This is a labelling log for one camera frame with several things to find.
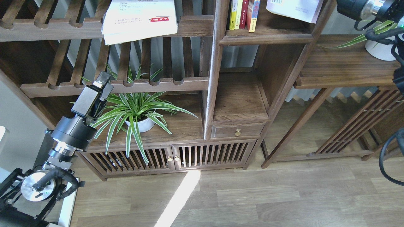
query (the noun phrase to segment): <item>white paper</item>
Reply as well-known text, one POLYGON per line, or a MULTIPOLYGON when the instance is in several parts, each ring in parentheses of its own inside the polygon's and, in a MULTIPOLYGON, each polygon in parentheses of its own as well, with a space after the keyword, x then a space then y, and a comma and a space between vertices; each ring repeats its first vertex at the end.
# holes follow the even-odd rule
POLYGON ((112 0, 104 16, 105 44, 177 33, 174 0, 112 0))
POLYGON ((267 10, 278 15, 315 23, 323 0, 268 0, 267 10))

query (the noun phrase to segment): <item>spider plant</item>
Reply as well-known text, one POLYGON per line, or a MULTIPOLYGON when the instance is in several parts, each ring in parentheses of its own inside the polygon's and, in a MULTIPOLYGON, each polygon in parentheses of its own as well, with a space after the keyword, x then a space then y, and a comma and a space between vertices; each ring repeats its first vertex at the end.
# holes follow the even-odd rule
MULTIPOLYGON (((108 66, 109 73, 117 79, 118 75, 111 71, 108 66)), ((159 69, 153 75, 150 76, 150 80, 154 79, 162 69, 159 69)), ((133 80, 138 80, 144 74, 140 73, 140 67, 135 75, 132 76, 132 71, 128 69, 128 82, 133 83, 133 80)), ((162 114, 156 112, 156 110, 164 110, 170 114, 176 114, 177 111, 190 114, 197 118, 197 116, 188 110, 177 107, 170 103, 169 101, 164 101, 159 99, 164 92, 156 92, 154 94, 148 92, 141 93, 120 93, 120 94, 110 94, 107 98, 111 105, 107 105, 105 109, 109 109, 108 112, 104 113, 98 118, 98 120, 92 125, 92 127, 101 126, 94 136, 95 139, 107 128, 107 140, 105 145, 105 153, 108 152, 109 144, 114 133, 118 133, 120 130, 126 132, 126 156, 129 157, 130 153, 130 142, 132 136, 135 138, 136 144, 142 154, 143 160, 146 164, 149 163, 147 156, 145 154, 143 143, 141 139, 141 134, 139 132, 138 123, 146 118, 150 118, 155 124, 164 129, 167 133, 172 134, 167 128, 167 123, 162 114), (128 128, 124 127, 124 123, 129 121, 128 128)))
MULTIPOLYGON (((380 33, 383 33, 385 31, 394 29, 396 27, 397 27, 397 23, 395 23, 393 21, 385 21, 385 22, 377 25, 373 29, 375 30, 376 34, 380 34, 380 33)), ((356 38, 354 38, 354 39, 352 39, 352 40, 350 40, 350 41, 348 41, 348 42, 346 42, 344 44, 341 44, 341 45, 335 46, 335 47, 331 47, 331 48, 343 48, 343 47, 347 47, 347 46, 352 46, 352 45, 355 45, 357 43, 360 43, 360 42, 363 42, 363 41, 366 41, 366 40, 367 39, 366 39, 365 35, 362 34, 362 35, 360 35, 360 36, 358 36, 358 37, 356 37, 356 38)))

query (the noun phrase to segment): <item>book spine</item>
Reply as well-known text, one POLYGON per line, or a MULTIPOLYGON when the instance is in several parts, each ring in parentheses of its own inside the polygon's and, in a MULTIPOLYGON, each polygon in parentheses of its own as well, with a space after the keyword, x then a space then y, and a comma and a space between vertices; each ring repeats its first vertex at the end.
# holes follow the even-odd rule
POLYGON ((246 28, 247 10, 248 0, 243 0, 243 6, 241 7, 240 29, 246 28))
POLYGON ((260 0, 250 0, 248 4, 248 10, 247 10, 248 32, 255 32, 255 26, 257 25, 259 3, 260 0))
POLYGON ((230 30, 236 29, 237 2, 238 2, 238 0, 232 0, 232 2, 231 2, 231 14, 230 14, 230 25, 229 25, 230 30))
POLYGON ((243 5, 243 0, 237 0, 236 29, 240 28, 242 5, 243 5))

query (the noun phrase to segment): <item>small drawer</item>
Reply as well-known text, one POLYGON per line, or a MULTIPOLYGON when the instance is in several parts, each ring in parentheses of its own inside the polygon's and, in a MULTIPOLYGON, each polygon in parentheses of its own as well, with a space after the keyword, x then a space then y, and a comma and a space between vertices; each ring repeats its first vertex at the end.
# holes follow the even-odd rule
POLYGON ((218 125, 212 128, 212 138, 242 137, 260 135, 265 123, 218 125))

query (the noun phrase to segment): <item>drawer knob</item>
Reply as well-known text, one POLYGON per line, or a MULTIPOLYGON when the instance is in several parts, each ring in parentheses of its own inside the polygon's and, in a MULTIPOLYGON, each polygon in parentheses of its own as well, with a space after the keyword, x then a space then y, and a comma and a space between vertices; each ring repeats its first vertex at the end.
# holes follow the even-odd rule
POLYGON ((235 132, 235 134, 234 134, 235 136, 240 136, 241 135, 241 129, 236 129, 236 132, 235 132))

